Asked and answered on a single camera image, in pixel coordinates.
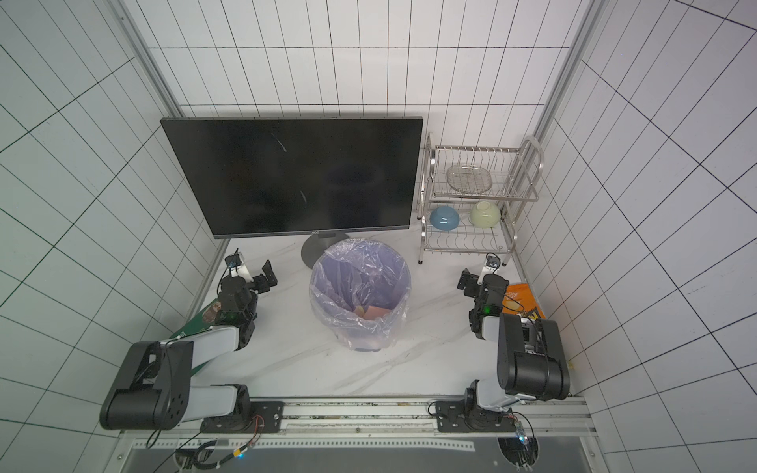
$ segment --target trash can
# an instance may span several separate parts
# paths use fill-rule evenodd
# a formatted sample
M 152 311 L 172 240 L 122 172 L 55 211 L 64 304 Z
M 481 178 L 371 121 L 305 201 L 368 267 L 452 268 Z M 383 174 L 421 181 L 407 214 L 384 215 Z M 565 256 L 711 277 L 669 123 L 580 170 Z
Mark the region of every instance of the trash can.
M 397 339 L 407 318 L 410 268 L 392 247 L 351 238 L 313 266 L 310 304 L 350 350 L 376 351 Z

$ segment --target marble floor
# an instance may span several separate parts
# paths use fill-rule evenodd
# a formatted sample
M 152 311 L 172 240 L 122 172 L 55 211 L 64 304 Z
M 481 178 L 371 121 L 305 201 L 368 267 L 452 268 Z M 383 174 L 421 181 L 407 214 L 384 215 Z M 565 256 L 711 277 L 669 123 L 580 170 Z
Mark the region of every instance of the marble floor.
M 310 269 L 300 259 L 307 236 L 231 240 L 247 267 L 260 273 L 271 260 L 279 285 L 258 300 L 249 345 L 208 363 L 192 384 L 246 384 L 253 397 L 462 394 L 472 381 L 491 377 L 497 345 L 477 339 L 468 326 L 473 300 L 456 288 L 463 268 L 478 272 L 482 255 L 426 253 L 419 265 L 420 224 L 410 230 L 356 233 L 392 246 L 410 266 L 413 289 L 407 323 L 394 346 L 379 352 L 350 351 L 314 316 Z M 215 298 L 223 265 L 206 303 Z M 498 271 L 520 282 L 514 263 Z

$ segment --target dish rack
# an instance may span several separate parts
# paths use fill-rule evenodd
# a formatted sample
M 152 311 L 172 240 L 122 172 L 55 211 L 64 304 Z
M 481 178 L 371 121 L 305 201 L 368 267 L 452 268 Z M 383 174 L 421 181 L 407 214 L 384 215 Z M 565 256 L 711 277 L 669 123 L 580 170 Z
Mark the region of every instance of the dish rack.
M 494 253 L 505 262 L 516 249 L 518 235 L 515 222 L 528 202 L 539 200 L 536 182 L 544 165 L 544 151 L 533 136 L 526 136 L 520 148 L 488 148 L 479 146 L 433 146 L 432 136 L 426 138 L 422 163 L 421 188 L 418 196 L 418 218 L 421 220 L 421 249 L 418 264 L 423 264 L 425 251 L 441 253 Z M 453 165 L 477 166 L 488 171 L 491 187 L 479 193 L 466 193 L 447 181 L 447 170 Z M 472 182 L 471 188 L 486 188 Z M 470 223 L 470 210 L 479 201 L 490 201 L 500 208 L 500 224 L 481 229 Z M 460 223 L 449 232 L 431 225 L 430 215 L 440 205 L 449 205 L 460 216 Z

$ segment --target monitor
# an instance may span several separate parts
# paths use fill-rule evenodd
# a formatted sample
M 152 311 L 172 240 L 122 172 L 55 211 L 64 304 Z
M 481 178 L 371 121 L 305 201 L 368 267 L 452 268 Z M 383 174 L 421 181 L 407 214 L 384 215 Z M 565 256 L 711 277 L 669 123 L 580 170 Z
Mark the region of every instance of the monitor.
M 422 118 L 164 118 L 216 238 L 407 229 Z

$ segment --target monitor stand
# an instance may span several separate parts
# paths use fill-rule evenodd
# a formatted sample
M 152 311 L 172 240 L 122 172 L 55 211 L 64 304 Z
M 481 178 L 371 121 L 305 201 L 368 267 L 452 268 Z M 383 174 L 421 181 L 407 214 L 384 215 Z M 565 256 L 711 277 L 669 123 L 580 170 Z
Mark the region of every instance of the monitor stand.
M 315 235 L 311 235 L 302 244 L 302 250 L 300 251 L 302 262 L 305 263 L 305 266 L 312 269 L 318 258 L 326 251 L 326 248 L 348 238 L 349 235 L 343 232 L 316 233 Z

